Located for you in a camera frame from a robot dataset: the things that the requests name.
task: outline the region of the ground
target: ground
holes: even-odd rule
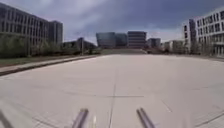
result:
[[[223,76],[206,59],[101,56],[0,77],[0,109],[15,128],[70,128],[81,108],[84,128],[141,128],[139,107],[156,128],[221,128]]]

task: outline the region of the grass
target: grass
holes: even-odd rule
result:
[[[56,59],[65,59],[74,56],[46,56],[46,57],[27,57],[27,58],[10,58],[10,59],[0,59],[0,67],[14,66],[20,64],[27,64],[31,62],[41,62]]]

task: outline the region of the curb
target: curb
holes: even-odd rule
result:
[[[5,76],[5,75],[12,74],[12,73],[22,72],[22,71],[26,71],[26,70],[30,70],[30,69],[41,68],[41,67],[46,67],[46,66],[50,66],[50,65],[56,65],[56,64],[61,64],[61,63],[66,63],[66,62],[71,62],[71,61],[77,61],[77,60],[84,60],[84,59],[95,58],[95,57],[98,57],[98,56],[88,56],[88,57],[83,57],[83,58],[74,58],[74,59],[70,59],[70,60],[64,60],[64,61],[51,62],[51,63],[39,64],[39,65],[37,64],[37,65],[33,65],[33,66],[28,66],[28,67],[16,68],[16,69],[0,72],[0,76]]]

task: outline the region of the office building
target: office building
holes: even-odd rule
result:
[[[97,39],[98,46],[101,48],[115,48],[116,47],[115,32],[97,33],[96,39]]]
[[[49,41],[60,44],[63,41],[63,24],[58,21],[50,22]]]
[[[146,45],[146,32],[129,31],[128,32],[128,47],[143,48]]]
[[[127,41],[127,34],[116,33],[116,47],[126,47]]]
[[[49,22],[0,3],[0,36],[23,38],[28,54],[38,54],[43,42],[62,43],[62,33],[63,25],[60,22]]]
[[[182,40],[170,40],[164,42],[164,51],[168,53],[174,54],[182,54],[184,53],[184,41]]]
[[[224,7],[195,18],[202,54],[224,56]]]
[[[160,38],[150,38],[150,39],[147,40],[146,45],[149,48],[160,48],[161,39]]]
[[[198,46],[196,43],[195,21],[193,19],[189,19],[184,22],[182,26],[185,53],[197,53]]]

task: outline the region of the cloud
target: cloud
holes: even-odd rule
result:
[[[143,30],[163,41],[181,38],[186,19],[206,14],[223,0],[0,0],[64,25],[64,40],[93,39],[96,32]]]

